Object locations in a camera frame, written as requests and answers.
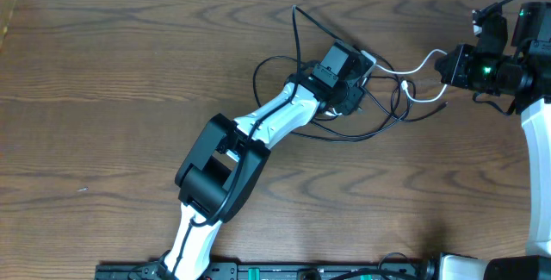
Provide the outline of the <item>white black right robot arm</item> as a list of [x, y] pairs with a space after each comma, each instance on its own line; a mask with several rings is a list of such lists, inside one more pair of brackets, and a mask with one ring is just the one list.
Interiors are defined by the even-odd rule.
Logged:
[[510, 95], [529, 150], [530, 222], [525, 254], [483, 260], [457, 254], [438, 259], [436, 279], [548, 279], [550, 277], [550, 4], [522, 4], [513, 34], [501, 3], [473, 12], [476, 45], [459, 45], [435, 69], [448, 86], [475, 96]]

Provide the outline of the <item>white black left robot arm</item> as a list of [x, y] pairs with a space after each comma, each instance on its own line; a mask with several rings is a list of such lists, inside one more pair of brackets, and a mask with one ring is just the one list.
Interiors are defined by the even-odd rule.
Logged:
[[196, 279], [207, 269], [220, 226], [245, 205], [272, 147], [318, 114], [356, 111], [375, 64], [371, 54], [336, 40], [320, 62], [299, 65], [281, 93], [257, 110], [209, 120], [176, 173], [182, 218], [163, 260], [165, 278]]

